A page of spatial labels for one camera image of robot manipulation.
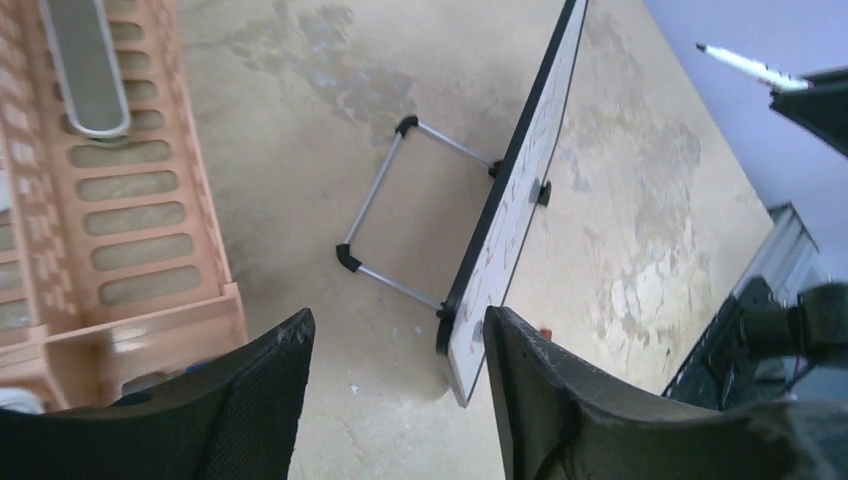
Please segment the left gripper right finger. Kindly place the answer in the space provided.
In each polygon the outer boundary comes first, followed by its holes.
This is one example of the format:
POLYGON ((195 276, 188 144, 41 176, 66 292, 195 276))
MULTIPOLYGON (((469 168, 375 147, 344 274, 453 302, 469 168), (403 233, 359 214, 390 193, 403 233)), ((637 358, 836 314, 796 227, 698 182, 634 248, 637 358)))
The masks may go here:
POLYGON ((843 479, 843 402, 717 412, 630 385, 547 340, 512 309, 483 327, 509 479, 843 479))

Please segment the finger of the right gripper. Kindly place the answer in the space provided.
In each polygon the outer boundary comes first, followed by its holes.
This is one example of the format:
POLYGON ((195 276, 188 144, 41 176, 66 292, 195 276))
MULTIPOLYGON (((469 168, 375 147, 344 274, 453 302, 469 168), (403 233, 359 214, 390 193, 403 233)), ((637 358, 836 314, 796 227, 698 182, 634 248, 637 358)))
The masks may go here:
POLYGON ((773 93, 770 108, 847 157, 847 68, 809 74, 805 90, 773 93))

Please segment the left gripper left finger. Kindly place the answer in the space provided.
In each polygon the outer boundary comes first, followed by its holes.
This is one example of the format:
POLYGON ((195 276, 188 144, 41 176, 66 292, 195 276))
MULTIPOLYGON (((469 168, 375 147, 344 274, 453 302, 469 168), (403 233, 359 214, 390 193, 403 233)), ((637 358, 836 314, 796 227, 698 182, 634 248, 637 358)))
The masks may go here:
POLYGON ((1 413, 4 479, 285 479, 316 325, 261 337, 107 407, 1 413))

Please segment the white whiteboard marker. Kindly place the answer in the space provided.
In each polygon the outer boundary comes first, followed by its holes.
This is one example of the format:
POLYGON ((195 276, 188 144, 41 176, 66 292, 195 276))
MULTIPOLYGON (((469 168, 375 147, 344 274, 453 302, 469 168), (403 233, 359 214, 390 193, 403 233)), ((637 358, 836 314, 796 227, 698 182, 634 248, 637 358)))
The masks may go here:
POLYGON ((719 63, 768 86, 773 92, 802 91, 814 86, 810 80, 781 72, 778 69, 769 67, 763 62, 739 55, 721 47, 696 42, 695 48, 719 63))

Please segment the black framed whiteboard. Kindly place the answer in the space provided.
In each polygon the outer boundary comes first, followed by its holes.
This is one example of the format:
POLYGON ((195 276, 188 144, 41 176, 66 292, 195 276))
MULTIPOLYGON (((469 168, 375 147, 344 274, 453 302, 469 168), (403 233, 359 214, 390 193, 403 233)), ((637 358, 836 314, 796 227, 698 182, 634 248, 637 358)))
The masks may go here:
POLYGON ((457 404, 469 405, 484 361, 482 324, 505 301, 535 209, 548 198, 587 2, 564 3, 506 153, 439 314, 436 351, 457 404))

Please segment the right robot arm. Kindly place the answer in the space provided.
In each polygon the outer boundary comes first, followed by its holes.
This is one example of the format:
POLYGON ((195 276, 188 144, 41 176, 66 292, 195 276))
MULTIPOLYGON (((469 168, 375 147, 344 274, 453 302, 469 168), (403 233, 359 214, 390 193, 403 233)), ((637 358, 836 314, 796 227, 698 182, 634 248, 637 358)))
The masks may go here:
POLYGON ((847 284, 827 277, 795 207, 774 226, 663 391, 717 411, 789 398, 814 367, 847 366, 847 284))

